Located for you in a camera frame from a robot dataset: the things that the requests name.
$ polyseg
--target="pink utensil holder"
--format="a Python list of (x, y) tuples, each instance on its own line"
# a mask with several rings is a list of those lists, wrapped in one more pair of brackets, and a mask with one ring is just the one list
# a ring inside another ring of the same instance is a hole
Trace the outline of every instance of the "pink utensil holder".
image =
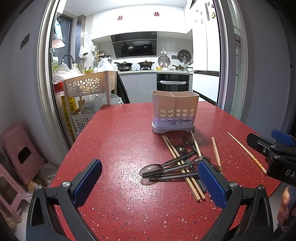
[(8, 212), (21, 222), (22, 219), (17, 213), (20, 202), (27, 195), (26, 191), (12, 178), (8, 171), (0, 164), (0, 202)]
[(44, 159), (39, 155), (24, 128), (15, 124), (0, 135), (1, 142), (16, 173), (28, 184), (36, 176)]
[(198, 98), (190, 91), (152, 91), (153, 132), (194, 131)]

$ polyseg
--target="pink stool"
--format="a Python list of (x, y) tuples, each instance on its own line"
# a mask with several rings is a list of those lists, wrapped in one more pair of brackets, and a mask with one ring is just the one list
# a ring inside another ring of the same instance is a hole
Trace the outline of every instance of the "pink stool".
[(17, 222), (22, 221), (22, 218), (17, 214), (17, 208), (26, 195), (27, 192), (0, 164), (0, 202), (16, 218)]
[(10, 158), (16, 173), (28, 184), (44, 164), (44, 159), (39, 155), (27, 133), (20, 124), (15, 124), (0, 135), (1, 142)]

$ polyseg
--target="oven door handle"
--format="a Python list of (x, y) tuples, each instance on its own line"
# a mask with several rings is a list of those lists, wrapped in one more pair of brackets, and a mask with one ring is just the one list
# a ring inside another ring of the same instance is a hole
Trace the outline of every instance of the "oven door handle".
[(165, 85), (185, 85), (187, 83), (186, 81), (180, 82), (180, 81), (163, 81), (163, 80), (161, 80), (160, 82)]

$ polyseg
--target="blue gripper pad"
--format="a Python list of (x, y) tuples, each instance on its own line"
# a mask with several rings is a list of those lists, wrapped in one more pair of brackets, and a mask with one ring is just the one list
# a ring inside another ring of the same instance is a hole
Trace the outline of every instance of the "blue gripper pad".
[(81, 207), (85, 204), (87, 198), (89, 197), (94, 185), (98, 181), (102, 174), (103, 166), (100, 160), (93, 160), (90, 165), (82, 172), (85, 175), (82, 177), (78, 174), (76, 177), (81, 177), (81, 181), (76, 185), (73, 190), (73, 205)]
[(227, 205), (226, 190), (221, 186), (203, 161), (198, 163), (197, 170), (202, 182), (211, 194), (215, 205), (224, 209)]

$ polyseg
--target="cooking pot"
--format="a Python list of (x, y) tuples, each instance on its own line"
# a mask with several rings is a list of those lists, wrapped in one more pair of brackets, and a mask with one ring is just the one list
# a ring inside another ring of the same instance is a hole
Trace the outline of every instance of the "cooking pot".
[(132, 69), (132, 63), (127, 63), (127, 62), (123, 62), (123, 63), (117, 63), (114, 62), (115, 64), (117, 64), (118, 70), (119, 71), (129, 71)]
[(145, 60), (145, 62), (140, 62), (138, 63), (140, 65), (140, 67), (152, 67), (152, 65), (154, 64), (155, 62), (147, 62), (147, 60)]
[(175, 66), (177, 71), (184, 71), (184, 68), (185, 68), (184, 66), (181, 66), (181, 65), (178, 65), (178, 66), (172, 65), (172, 66)]

